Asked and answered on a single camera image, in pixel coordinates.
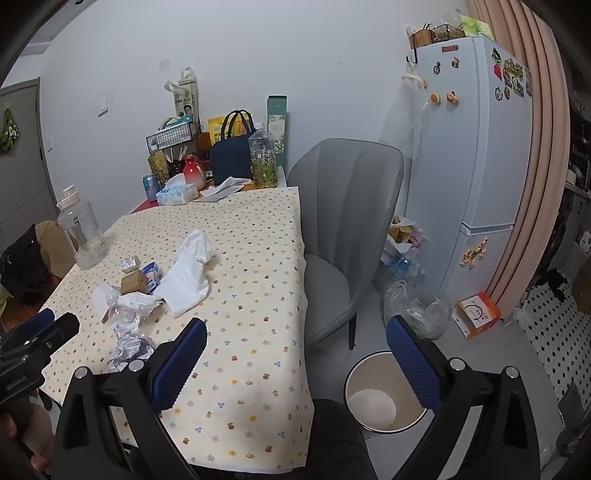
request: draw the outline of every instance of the green floral cloth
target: green floral cloth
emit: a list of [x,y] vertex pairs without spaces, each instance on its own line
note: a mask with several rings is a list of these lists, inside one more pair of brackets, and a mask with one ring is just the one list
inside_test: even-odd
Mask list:
[[17,123],[14,121],[10,108],[4,111],[4,123],[2,125],[2,136],[0,137],[0,150],[7,152],[17,144],[21,133],[18,131]]

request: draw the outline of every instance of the green box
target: green box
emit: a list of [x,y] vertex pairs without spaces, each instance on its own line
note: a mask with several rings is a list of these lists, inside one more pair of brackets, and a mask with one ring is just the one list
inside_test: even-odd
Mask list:
[[267,131],[275,137],[275,157],[277,165],[285,167],[285,123],[287,120],[287,97],[285,95],[269,95],[267,99]]

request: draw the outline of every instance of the large clear bottle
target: large clear bottle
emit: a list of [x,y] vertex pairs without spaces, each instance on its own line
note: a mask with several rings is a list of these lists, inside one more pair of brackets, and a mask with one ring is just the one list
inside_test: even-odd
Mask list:
[[57,206],[61,210],[57,223],[68,239],[76,263],[82,270],[94,267],[103,260],[109,247],[96,223],[90,202],[81,199],[71,185],[64,190],[64,199]]
[[277,187],[277,160],[275,159],[275,138],[264,123],[255,125],[256,131],[248,139],[251,149],[252,179],[261,187]]

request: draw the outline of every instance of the chair backrest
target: chair backrest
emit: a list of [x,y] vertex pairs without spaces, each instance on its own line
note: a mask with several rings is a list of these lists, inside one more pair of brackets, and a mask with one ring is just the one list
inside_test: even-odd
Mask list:
[[404,162],[395,148],[328,138],[289,173],[300,191],[306,253],[324,258],[357,297],[372,279],[398,199]]

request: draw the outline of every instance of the tablecloth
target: tablecloth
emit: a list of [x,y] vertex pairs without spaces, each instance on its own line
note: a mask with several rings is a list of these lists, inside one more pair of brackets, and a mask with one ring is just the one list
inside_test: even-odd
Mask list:
[[[116,341],[92,311],[90,293],[104,282],[117,285],[119,263],[130,255],[168,271],[194,229],[205,231],[215,250],[205,266],[209,294],[176,319],[158,307],[141,325],[156,344],[174,339],[192,317],[207,325],[207,347],[161,421],[196,465],[267,473],[303,466],[314,407],[304,364],[306,263],[295,188],[121,217],[106,232],[107,257],[86,271],[75,265],[45,304],[56,316],[76,314],[80,333],[53,355],[42,389],[63,402],[77,367],[108,371]],[[136,445],[122,409],[113,416],[121,439]]]

